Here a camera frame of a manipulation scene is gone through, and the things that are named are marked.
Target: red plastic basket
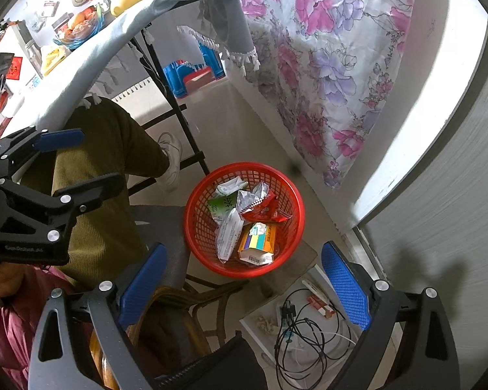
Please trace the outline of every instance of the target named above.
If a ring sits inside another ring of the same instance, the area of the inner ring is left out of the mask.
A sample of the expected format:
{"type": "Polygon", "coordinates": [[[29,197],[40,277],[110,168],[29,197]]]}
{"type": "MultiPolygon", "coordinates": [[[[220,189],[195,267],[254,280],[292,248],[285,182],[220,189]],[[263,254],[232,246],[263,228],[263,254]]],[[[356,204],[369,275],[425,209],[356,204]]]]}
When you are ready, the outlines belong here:
{"type": "Polygon", "coordinates": [[[302,239],[304,224],[305,209],[298,189],[278,170],[257,162],[229,164],[207,175],[190,195],[184,217],[186,242],[197,259],[214,272],[240,279],[261,276],[281,266],[302,239]],[[277,195],[278,207],[292,215],[289,220],[279,225],[275,239],[278,252],[275,251],[274,261],[269,265],[250,267],[235,257],[231,257],[223,264],[217,258],[215,244],[217,225],[211,218],[206,202],[213,197],[217,185],[237,176],[249,182],[250,189],[258,182],[268,183],[277,195]]]}

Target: blue plastic stool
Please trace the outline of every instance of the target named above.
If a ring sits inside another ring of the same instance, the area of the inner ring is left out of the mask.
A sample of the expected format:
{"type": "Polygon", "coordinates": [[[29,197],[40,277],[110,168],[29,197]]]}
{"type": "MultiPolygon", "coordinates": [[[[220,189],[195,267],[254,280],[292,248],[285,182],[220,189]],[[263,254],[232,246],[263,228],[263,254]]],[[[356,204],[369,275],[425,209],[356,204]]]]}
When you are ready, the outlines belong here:
{"type": "MultiPolygon", "coordinates": [[[[219,60],[215,52],[201,44],[199,44],[199,48],[204,58],[204,64],[212,70],[214,77],[220,79],[221,77],[226,76],[222,67],[222,62],[219,60]]],[[[196,70],[203,69],[205,65],[196,64],[196,70]]],[[[172,92],[176,98],[182,98],[188,95],[184,84],[184,78],[196,70],[186,64],[179,64],[177,62],[170,63],[168,66],[164,67],[164,75],[167,77],[170,88],[172,88],[172,92]]]]}

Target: red wrapper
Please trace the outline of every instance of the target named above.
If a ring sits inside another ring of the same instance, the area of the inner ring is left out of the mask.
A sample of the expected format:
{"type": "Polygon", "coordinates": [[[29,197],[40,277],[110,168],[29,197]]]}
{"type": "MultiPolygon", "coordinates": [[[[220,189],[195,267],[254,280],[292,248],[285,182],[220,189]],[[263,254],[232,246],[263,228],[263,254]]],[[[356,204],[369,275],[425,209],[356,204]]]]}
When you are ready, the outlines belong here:
{"type": "Polygon", "coordinates": [[[274,221],[280,223],[291,218],[289,214],[285,214],[278,209],[278,199],[271,189],[261,201],[250,205],[246,210],[248,211],[240,215],[246,221],[274,221]]]}
{"type": "Polygon", "coordinates": [[[20,79],[20,71],[22,69],[22,57],[13,57],[13,61],[11,63],[11,67],[9,67],[9,71],[6,74],[6,79],[13,79],[19,80],[20,79]]]}

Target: snack wrapper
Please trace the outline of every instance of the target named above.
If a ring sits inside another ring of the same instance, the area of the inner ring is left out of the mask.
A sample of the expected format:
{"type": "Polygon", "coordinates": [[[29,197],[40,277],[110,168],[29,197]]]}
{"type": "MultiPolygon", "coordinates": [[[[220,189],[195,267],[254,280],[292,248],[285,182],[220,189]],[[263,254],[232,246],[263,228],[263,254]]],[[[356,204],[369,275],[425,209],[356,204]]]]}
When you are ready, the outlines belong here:
{"type": "Polygon", "coordinates": [[[260,182],[251,192],[239,191],[237,211],[246,221],[283,222],[291,218],[290,214],[278,209],[278,199],[269,185],[260,182]]]}
{"type": "Polygon", "coordinates": [[[256,266],[271,264],[276,231],[276,224],[257,222],[245,226],[238,250],[240,260],[256,266]]]}
{"type": "Polygon", "coordinates": [[[238,190],[245,189],[247,187],[248,187],[248,182],[242,180],[238,175],[234,179],[228,180],[227,182],[218,185],[217,188],[215,189],[215,195],[213,197],[219,198],[221,196],[228,196],[234,192],[237,192],[238,190]]]}
{"type": "Polygon", "coordinates": [[[213,218],[213,221],[220,226],[229,212],[237,205],[237,192],[227,196],[220,196],[214,198],[206,203],[208,210],[213,218]]]}
{"type": "Polygon", "coordinates": [[[241,219],[237,208],[233,208],[222,221],[217,234],[217,256],[222,263],[229,260],[237,240],[242,232],[244,220],[241,219]]]}

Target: cardboard box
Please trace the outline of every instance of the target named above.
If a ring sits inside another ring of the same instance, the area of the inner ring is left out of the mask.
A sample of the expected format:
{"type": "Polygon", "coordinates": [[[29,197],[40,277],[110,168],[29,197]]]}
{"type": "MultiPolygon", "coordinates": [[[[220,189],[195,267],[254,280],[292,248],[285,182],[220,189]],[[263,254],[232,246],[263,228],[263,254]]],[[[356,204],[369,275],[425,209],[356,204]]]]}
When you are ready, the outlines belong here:
{"type": "Polygon", "coordinates": [[[238,250],[240,259],[253,265],[271,264],[276,230],[276,224],[252,223],[244,226],[238,250]]]}

